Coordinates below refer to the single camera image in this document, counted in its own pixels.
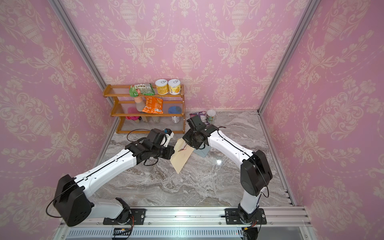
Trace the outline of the teal blue envelope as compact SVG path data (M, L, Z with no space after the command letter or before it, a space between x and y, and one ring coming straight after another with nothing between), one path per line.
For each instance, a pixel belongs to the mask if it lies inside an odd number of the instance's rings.
M194 153L199 155L202 158L205 158L210 150L211 150L211 147L210 146L206 146L204 149L194 150Z

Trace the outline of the cream envelope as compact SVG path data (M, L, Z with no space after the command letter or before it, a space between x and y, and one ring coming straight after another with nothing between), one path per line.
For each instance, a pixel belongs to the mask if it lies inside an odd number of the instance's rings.
M170 161L176 173L179 174L195 149L189 146L184 139L178 139L174 150L175 153L171 156Z

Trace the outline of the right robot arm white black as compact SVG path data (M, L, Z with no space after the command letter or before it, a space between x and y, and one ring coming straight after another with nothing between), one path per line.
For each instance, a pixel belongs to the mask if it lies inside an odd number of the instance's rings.
M266 154L237 144L219 127L204 124L199 116L188 119L187 123L190 129L184 134L183 140L188 146L196 150L209 146L223 153L239 167L240 182L244 189L238 206L240 219L245 224L256 223L260 198L262 195L269 197L268 185L273 178Z

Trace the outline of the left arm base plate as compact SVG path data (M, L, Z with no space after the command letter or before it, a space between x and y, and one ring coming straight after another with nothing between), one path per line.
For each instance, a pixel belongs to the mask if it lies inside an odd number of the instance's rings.
M146 209L133 208L123 212L115 219L104 218L103 225L133 225L141 226L146 218Z

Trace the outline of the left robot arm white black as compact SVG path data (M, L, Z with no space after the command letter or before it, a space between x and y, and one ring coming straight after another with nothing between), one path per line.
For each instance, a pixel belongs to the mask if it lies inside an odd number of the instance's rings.
M147 137L129 143L114 157L95 168L75 177L61 177L52 201L60 218L68 227L97 218L120 225L132 223L134 217L131 208L123 199L101 200L92 196L122 172L150 158L169 160L175 152L169 144L173 136L170 129L152 129Z

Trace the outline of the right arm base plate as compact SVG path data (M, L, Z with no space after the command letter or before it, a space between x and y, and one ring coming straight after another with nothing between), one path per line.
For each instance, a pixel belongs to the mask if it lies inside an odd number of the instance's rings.
M251 214L236 208L227 208L222 218L226 219L227 225L266 225L267 219L264 209L258 208Z

